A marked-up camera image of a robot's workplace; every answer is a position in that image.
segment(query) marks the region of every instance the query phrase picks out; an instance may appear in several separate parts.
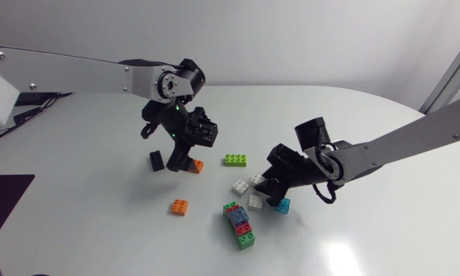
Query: wire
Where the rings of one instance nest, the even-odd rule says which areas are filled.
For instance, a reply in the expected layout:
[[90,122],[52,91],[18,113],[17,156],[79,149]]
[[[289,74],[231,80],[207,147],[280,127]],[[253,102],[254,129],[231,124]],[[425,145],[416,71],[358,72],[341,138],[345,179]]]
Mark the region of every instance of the wire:
[[28,121],[34,119],[37,115],[41,114],[45,109],[52,106],[58,99],[63,98],[63,97],[68,97],[70,95],[72,95],[72,93],[65,93],[65,94],[57,93],[53,97],[47,99],[42,104],[42,106],[25,111],[24,113],[20,113],[19,115],[15,115],[14,116],[15,125],[9,128],[0,130],[1,131],[0,138],[4,137],[5,135],[23,126]]

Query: blue lego brick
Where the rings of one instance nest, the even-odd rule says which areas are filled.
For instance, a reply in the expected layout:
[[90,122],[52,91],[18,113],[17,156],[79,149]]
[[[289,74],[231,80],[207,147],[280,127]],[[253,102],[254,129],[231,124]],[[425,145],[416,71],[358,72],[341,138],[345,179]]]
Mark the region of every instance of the blue lego brick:
[[248,222],[248,215],[245,212],[242,206],[228,213],[228,220],[233,225],[234,228],[237,228],[240,225]]
[[281,214],[288,214],[288,210],[290,209],[290,199],[282,199],[279,202],[279,205],[274,207],[276,212],[280,212]]

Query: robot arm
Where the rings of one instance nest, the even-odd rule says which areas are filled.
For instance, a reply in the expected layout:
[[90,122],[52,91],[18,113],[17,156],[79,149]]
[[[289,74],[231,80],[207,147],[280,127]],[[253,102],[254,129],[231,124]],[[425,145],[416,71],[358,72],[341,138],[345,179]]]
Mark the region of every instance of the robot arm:
[[[333,203],[335,191],[351,180],[460,141],[460,100],[368,143],[332,143],[322,118],[295,127],[295,132],[308,158],[277,145],[268,156],[271,168],[263,174],[267,180],[255,187],[271,196],[266,199],[271,206],[278,205],[289,188],[304,185],[313,185],[322,200]],[[319,192],[316,184],[320,182],[327,182],[330,199]]]
[[212,146],[216,124],[202,107],[187,112],[184,106],[205,83],[205,75],[194,61],[180,65],[145,60],[120,63],[40,51],[0,47],[0,127],[12,111],[20,92],[130,93],[150,102],[142,118],[149,122],[144,139],[162,124],[176,147],[167,163],[172,171],[190,170],[188,157],[194,145]]

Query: stacked lego bricks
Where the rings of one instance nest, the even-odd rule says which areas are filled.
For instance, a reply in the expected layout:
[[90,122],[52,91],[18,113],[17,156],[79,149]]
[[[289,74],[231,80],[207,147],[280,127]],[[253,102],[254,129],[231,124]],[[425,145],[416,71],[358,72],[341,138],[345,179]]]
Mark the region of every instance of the stacked lego bricks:
[[252,246],[255,241],[252,227],[248,222],[248,216],[244,208],[239,206],[236,202],[230,202],[223,206],[223,217],[225,218],[232,234],[235,236],[238,247],[240,250]]

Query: toy brick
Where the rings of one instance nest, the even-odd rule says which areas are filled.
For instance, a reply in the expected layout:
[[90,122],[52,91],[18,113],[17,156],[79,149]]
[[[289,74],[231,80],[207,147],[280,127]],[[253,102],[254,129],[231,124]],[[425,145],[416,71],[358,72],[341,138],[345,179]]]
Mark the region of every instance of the toy brick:
[[196,160],[194,159],[193,160],[193,164],[191,164],[191,166],[189,167],[189,171],[191,173],[201,173],[202,171],[202,167],[204,166],[204,162],[203,161],[199,161],[199,160]]
[[252,186],[252,187],[255,187],[257,184],[260,184],[261,182],[263,182],[265,180],[266,180],[266,178],[264,178],[263,176],[261,176],[258,173],[255,173],[251,177],[251,182],[249,183],[249,185]]
[[279,202],[279,205],[274,207],[276,212],[280,212],[281,214],[288,214],[288,210],[290,209],[290,199],[282,199]]
[[248,222],[248,215],[245,210],[239,206],[237,209],[228,212],[228,219],[232,223],[234,228],[237,228],[240,225],[244,225]]
[[252,231],[250,231],[247,234],[241,235],[237,237],[237,243],[240,248],[240,250],[244,250],[248,248],[249,246],[253,245],[255,241],[255,236]]
[[261,211],[262,197],[259,195],[251,195],[250,199],[248,200],[248,208],[254,211]]
[[231,208],[233,206],[237,206],[237,202],[230,202],[229,204],[226,204],[223,206],[223,215],[227,215],[227,209]]
[[172,214],[174,215],[186,215],[187,206],[189,203],[186,200],[176,199],[172,204]]
[[225,166],[247,166],[247,156],[245,154],[225,155]]
[[232,187],[234,193],[238,196],[243,196],[248,190],[248,184],[245,183],[242,179],[239,179]]
[[235,231],[237,232],[237,236],[241,236],[247,232],[252,231],[252,227],[248,222],[246,222],[243,225],[237,226]]
[[154,172],[165,169],[159,150],[150,153],[150,162],[152,163],[152,169]]

